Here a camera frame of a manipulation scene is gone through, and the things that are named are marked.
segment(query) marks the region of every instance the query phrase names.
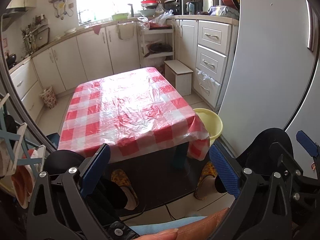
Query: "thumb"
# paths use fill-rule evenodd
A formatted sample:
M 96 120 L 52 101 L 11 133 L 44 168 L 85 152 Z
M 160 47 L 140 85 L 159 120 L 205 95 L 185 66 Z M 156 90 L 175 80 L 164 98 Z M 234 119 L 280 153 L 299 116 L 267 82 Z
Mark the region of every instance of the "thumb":
M 168 229 L 153 235 L 140 236 L 137 240 L 175 240 L 178 237 L 178 228 Z

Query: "red and white checkered tablecloth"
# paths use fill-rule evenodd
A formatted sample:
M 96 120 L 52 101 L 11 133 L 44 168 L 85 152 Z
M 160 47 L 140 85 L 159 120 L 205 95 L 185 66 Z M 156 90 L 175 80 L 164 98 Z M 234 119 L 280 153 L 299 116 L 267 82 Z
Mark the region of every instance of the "red and white checkered tablecloth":
M 118 162 L 188 141 L 188 156 L 203 160 L 209 133 L 174 87 L 149 67 L 79 85 L 58 149 L 90 157 L 107 143 L 110 162 Z

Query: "yellow bucket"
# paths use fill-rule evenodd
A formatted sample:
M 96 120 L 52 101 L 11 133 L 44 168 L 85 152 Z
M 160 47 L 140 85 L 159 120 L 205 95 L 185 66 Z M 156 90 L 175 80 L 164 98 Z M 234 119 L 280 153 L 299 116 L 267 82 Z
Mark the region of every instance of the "yellow bucket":
M 223 129 L 221 118 L 215 112 L 205 108 L 195 108 L 193 110 L 200 117 L 205 128 L 209 132 L 210 145 L 212 145 L 215 139 L 220 136 Z

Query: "range hood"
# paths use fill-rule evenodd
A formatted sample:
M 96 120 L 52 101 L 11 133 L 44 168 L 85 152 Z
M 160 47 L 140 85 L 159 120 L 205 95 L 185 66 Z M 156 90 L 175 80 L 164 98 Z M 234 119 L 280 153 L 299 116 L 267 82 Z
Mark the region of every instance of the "range hood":
M 2 31 L 4 32 L 19 17 L 25 14 L 26 7 L 9 8 L 2 15 Z

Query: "countertop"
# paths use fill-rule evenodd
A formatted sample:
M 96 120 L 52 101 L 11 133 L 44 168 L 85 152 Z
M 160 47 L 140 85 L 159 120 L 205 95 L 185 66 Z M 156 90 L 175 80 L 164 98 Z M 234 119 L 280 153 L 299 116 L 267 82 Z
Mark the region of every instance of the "countertop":
M 184 20 L 200 20 L 200 21 L 212 21 L 212 22 L 220 22 L 220 23 L 226 23 L 226 24 L 232 24 L 232 25 L 239 25 L 239 21 L 233 18 L 228 18 L 228 17 L 221 17 L 221 16 L 211 16 L 211 15 L 174 15 L 171 16 L 169 19 L 184 19 Z M 128 18 L 125 20 L 120 20 L 120 21 L 109 21 L 109 22 L 105 22 L 100 24 L 101 28 L 102 27 L 107 27 L 107 26 L 111 26 L 111 25 L 115 25 L 118 23 L 127 23 L 127 22 L 136 22 L 138 21 L 138 18 Z M 85 32 L 89 32 L 92 31 L 93 29 L 91 28 L 91 26 L 89 26 L 88 28 L 82 28 L 74 33 L 70 33 L 67 35 L 62 36 L 59 40 L 54 40 L 52 42 L 50 42 L 49 44 L 47 44 L 46 46 L 44 46 L 43 48 L 37 50 L 35 53 L 33 53 L 32 55 L 30 55 L 29 57 L 25 58 L 24 60 L 22 60 L 21 62 L 19 62 L 17 65 L 15 65 L 12 69 L 9 70 L 9 74 L 11 74 L 12 72 L 14 72 L 15 70 L 17 70 L 20 66 L 22 66 L 24 63 L 26 63 L 28 60 L 30 60 L 31 58 L 35 57 L 36 55 L 38 55 L 39 53 L 45 51 L 46 49 L 62 42 L 65 41 L 67 39 L 70 39 L 74 36 L 77 36 L 81 33 L 85 33 Z

